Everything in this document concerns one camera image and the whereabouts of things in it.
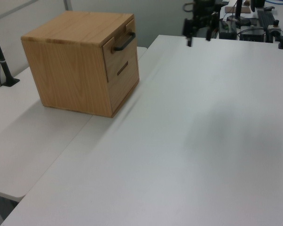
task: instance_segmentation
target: black drawer handle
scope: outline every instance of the black drawer handle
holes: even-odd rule
[[[129,45],[130,42],[135,38],[134,32],[129,32],[130,38],[121,46],[121,47],[114,47],[114,51],[122,51]]]

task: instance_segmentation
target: wooden drawer box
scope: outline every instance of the wooden drawer box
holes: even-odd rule
[[[66,11],[21,40],[44,106],[113,117],[139,82],[133,14]]]

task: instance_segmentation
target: white partition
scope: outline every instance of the white partition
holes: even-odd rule
[[[23,3],[25,0],[13,1]],[[63,0],[38,0],[0,19],[0,46],[13,76],[28,67],[20,37],[63,11],[65,11]]]
[[[188,0],[72,0],[74,11],[134,13],[137,45],[149,47],[159,34],[181,35]]]

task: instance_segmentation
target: white tabletop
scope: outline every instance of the white tabletop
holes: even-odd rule
[[[277,1],[277,0],[270,0],[270,1],[277,2],[277,3],[283,3],[282,1]],[[235,3],[236,3],[236,0],[229,0],[229,3],[228,3],[227,6],[234,6]],[[283,5],[275,5],[275,4],[265,2],[264,7],[267,7],[267,6],[274,6],[275,7],[275,9],[272,10],[272,14],[273,14],[275,20],[279,20],[279,26],[281,27],[281,29],[283,31]],[[258,18],[257,11],[262,10],[262,9],[263,8],[256,8],[255,12],[251,11],[251,13],[249,13],[249,14],[241,13],[241,16],[243,16],[245,18]],[[225,7],[221,8],[220,18],[223,18],[225,16],[224,20],[226,20],[227,17],[230,16],[230,15],[231,15],[231,13],[227,13],[225,15]]]
[[[159,36],[139,68],[3,225],[283,226],[283,50]]]
[[[43,107],[29,68],[17,78],[0,88],[0,196],[19,202],[91,115]]]

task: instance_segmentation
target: drawer front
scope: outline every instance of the drawer front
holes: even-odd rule
[[[135,32],[134,20],[125,26],[124,31],[125,34],[119,39],[115,40],[113,37],[103,46],[108,90],[113,112],[139,81],[137,42],[136,38],[131,35]],[[124,48],[120,51],[114,51],[114,47]]]

